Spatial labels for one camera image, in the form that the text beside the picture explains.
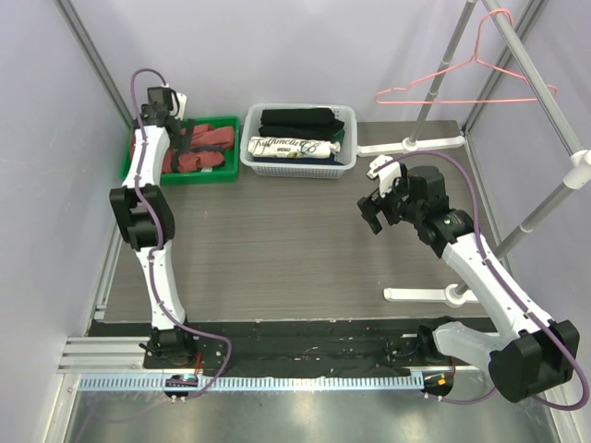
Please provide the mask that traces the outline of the red tank top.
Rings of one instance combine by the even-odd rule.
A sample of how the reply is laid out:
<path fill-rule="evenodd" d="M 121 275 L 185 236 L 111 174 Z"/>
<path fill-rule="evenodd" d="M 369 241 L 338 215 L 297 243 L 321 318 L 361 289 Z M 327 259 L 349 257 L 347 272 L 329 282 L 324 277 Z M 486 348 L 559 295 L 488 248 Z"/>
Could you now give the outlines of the red tank top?
<path fill-rule="evenodd" d="M 225 153 L 235 145 L 232 126 L 195 125 L 190 153 L 181 156 L 178 174 L 192 174 L 225 164 Z"/>

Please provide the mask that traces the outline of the green plastic tray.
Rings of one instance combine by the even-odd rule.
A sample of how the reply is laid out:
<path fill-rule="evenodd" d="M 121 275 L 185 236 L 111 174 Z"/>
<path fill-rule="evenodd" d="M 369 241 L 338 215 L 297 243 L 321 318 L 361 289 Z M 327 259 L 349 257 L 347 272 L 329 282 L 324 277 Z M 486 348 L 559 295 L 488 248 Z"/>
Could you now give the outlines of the green plastic tray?
<path fill-rule="evenodd" d="M 203 169 L 192 174 L 167 174 L 165 172 L 165 155 L 163 159 L 163 174 L 160 186 L 181 186 L 193 184 L 207 184 L 231 182 L 238 177 L 240 154 L 240 120 L 236 116 L 209 117 L 196 119 L 195 125 L 210 124 L 214 127 L 232 126 L 235 129 L 235 145 L 224 155 L 225 164 L 215 169 Z"/>

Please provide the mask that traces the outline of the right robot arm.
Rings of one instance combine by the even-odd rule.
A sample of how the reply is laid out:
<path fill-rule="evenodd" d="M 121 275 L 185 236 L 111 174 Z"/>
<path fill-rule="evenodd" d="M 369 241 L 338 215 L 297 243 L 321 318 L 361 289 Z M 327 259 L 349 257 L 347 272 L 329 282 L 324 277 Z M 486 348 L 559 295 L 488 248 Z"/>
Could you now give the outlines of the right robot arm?
<path fill-rule="evenodd" d="M 407 168 L 379 156 L 367 176 L 379 187 L 358 200 L 373 233 L 408 222 L 469 286 L 492 320 L 496 335 L 443 317 L 419 329 L 416 350 L 427 364 L 454 357 L 488 373 L 507 401 L 519 402 L 570 381 L 580 334 L 569 320 L 555 321 L 516 283 L 487 245 L 472 217 L 451 208 L 442 173 L 434 166 Z"/>

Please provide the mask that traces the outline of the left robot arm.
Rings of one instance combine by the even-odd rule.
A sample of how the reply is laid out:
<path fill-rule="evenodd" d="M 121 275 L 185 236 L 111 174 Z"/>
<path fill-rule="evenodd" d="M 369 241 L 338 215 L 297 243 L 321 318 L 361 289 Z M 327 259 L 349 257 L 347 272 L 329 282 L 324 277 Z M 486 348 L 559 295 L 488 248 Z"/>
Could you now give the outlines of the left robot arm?
<path fill-rule="evenodd" d="M 160 188 L 165 154 L 182 139 L 187 97 L 169 86 L 151 87 L 128 145 L 128 172 L 109 200 L 121 237 L 142 268 L 151 303 L 151 330 L 141 347 L 144 365 L 190 366 L 197 346 L 186 330 L 172 266 L 174 215 Z"/>

